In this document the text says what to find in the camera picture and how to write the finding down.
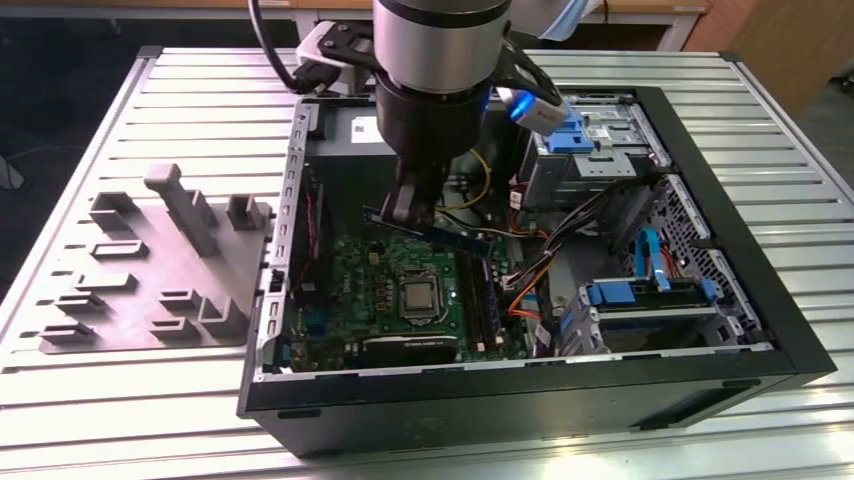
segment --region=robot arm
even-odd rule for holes
[[[493,88],[526,128],[548,135],[566,119],[569,106],[554,83],[506,38],[509,11],[510,0],[374,0],[373,32],[325,22],[298,49],[295,76],[303,70],[306,77],[291,79],[302,82],[298,93],[334,84],[355,93],[349,79],[359,75],[349,66],[374,73],[378,127],[399,158],[382,209],[390,223],[414,229],[433,223],[451,160],[478,142]],[[275,52],[269,58],[281,63]],[[342,81],[339,75],[330,80],[330,65]],[[325,79],[311,80],[313,71]]]

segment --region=aluminum table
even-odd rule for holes
[[[291,50],[282,50],[294,65]],[[235,416],[243,347],[48,356],[36,333],[100,191],[178,163],[210,203],[273,204],[297,97],[259,50],[143,49],[0,307],[0,476],[686,478],[854,474],[854,194],[738,62],[717,54],[535,51],[561,85],[660,86],[840,371],[680,431],[303,461]]]

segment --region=motherboard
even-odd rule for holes
[[[510,267],[503,239],[485,260],[399,234],[339,237],[331,306],[294,311],[295,370],[358,368],[373,351],[394,364],[407,350],[417,363],[525,358],[522,324],[507,324],[495,293]]]

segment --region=black case frame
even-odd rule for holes
[[[776,350],[576,364],[544,359],[529,368],[255,382],[255,312],[238,414],[255,419],[294,454],[682,427],[762,392],[836,371],[661,89],[566,90],[636,96],[712,229],[710,246],[725,254]]]

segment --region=cpu socket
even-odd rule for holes
[[[399,282],[401,317],[413,325],[426,325],[439,318],[439,281],[435,274],[406,276]]]

